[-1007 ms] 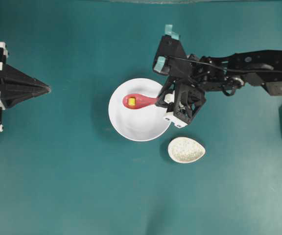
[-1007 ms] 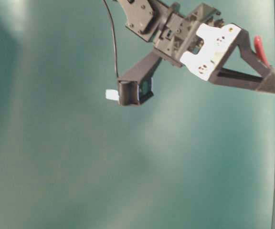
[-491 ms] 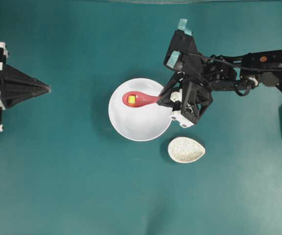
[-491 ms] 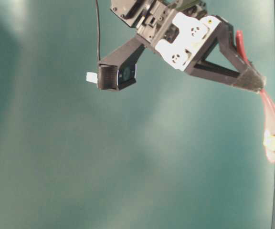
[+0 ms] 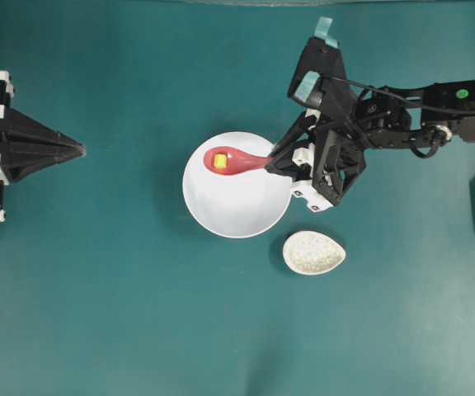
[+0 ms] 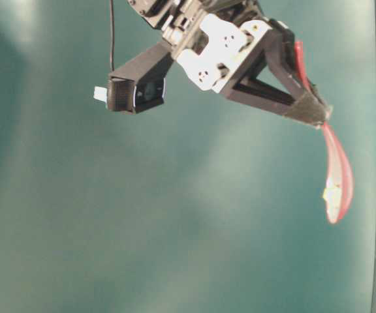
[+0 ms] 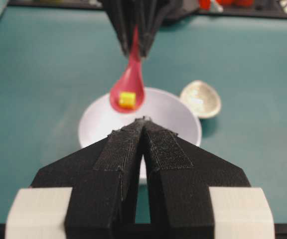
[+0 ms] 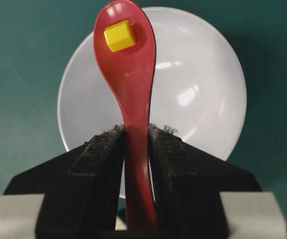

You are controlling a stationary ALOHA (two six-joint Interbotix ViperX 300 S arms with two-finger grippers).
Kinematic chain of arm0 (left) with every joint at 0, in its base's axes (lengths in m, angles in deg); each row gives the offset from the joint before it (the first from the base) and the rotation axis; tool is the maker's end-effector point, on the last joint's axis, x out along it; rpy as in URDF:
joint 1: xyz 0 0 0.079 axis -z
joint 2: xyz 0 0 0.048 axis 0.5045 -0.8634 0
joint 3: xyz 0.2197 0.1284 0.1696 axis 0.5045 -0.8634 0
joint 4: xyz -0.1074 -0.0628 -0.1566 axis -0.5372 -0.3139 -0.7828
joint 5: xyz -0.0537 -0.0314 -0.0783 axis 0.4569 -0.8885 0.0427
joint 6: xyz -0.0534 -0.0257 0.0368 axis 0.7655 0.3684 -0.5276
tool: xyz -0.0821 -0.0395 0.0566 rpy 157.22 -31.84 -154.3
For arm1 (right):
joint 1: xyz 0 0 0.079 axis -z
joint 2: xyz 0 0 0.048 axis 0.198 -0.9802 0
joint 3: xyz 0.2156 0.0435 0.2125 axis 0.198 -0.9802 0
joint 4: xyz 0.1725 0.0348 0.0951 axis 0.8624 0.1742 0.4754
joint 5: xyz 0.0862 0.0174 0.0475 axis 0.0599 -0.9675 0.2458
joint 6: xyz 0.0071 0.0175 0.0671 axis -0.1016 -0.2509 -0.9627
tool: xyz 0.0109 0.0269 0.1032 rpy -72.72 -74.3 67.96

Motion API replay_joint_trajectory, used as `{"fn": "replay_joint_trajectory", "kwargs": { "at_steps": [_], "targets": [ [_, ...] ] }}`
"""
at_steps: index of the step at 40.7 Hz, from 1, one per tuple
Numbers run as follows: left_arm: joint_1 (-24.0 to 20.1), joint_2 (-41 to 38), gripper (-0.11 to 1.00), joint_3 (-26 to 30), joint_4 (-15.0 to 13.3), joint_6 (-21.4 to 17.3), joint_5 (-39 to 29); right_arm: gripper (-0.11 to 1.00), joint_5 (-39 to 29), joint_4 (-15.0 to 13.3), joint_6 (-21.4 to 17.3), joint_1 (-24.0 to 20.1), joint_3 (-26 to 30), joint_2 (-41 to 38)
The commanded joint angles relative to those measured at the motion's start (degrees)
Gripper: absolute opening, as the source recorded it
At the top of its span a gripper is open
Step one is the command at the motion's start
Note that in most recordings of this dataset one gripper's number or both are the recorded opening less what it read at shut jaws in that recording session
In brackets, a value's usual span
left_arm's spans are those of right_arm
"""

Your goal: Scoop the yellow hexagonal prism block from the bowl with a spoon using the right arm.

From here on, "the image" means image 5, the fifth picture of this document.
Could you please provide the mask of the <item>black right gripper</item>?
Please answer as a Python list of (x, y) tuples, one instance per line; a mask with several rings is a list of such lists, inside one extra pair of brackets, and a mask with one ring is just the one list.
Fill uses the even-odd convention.
[(364, 171), (364, 140), (355, 123), (357, 96), (336, 80), (317, 110), (307, 109), (269, 153), (264, 169), (291, 177), (291, 193), (312, 212), (339, 205)]

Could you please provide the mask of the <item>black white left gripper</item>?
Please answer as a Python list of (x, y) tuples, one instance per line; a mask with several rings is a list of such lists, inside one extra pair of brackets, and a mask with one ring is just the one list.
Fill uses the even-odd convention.
[(1, 152), (0, 150), (0, 223), (5, 221), (5, 210), (2, 207), (2, 191), (5, 186), (19, 182), (47, 167), (86, 155), (85, 147), (78, 141), (10, 108), (10, 100), (14, 97), (14, 93), (10, 73), (0, 70), (0, 133), (8, 138), (76, 150), (58, 150), (52, 153)]

